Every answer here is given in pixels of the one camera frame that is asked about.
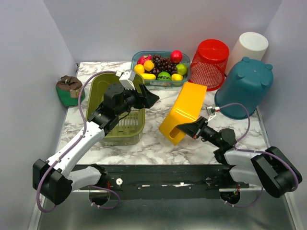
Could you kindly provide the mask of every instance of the yellow box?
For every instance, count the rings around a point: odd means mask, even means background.
[[[198,119],[206,91],[207,86],[190,82],[182,86],[173,108],[159,127],[160,132],[174,145],[177,145],[186,135],[176,126]]]

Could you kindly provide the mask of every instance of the green bag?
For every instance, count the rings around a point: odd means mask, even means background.
[[[82,83],[76,77],[64,76],[57,85],[56,89],[60,100],[66,106],[74,106],[78,104],[78,97],[81,92]],[[85,98],[85,92],[82,92],[81,101]]]

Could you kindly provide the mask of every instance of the red mesh trash can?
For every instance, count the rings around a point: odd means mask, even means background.
[[[229,56],[227,45],[219,40],[202,41],[191,63],[190,82],[206,85],[207,91],[217,90],[224,82]]]

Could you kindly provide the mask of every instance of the olive green plastic bin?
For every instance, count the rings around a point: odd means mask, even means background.
[[[86,119],[88,119],[90,114],[95,111],[104,100],[104,93],[108,85],[112,83],[120,84],[119,77],[114,73],[103,73],[93,79],[87,105]],[[141,92],[139,84],[144,83],[143,78],[136,74],[133,83],[137,91]],[[114,129],[112,129],[100,143],[104,146],[135,145],[142,138],[144,125],[145,110],[132,108],[130,114],[120,120]]]

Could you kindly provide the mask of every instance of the red apple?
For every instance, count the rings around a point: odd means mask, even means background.
[[[148,61],[148,60],[151,60],[151,59],[152,59],[151,55],[144,55],[144,56],[140,57],[137,64],[144,65],[145,61]]]
[[[178,64],[182,60],[182,53],[179,50],[174,50],[171,53],[171,61],[175,64]]]

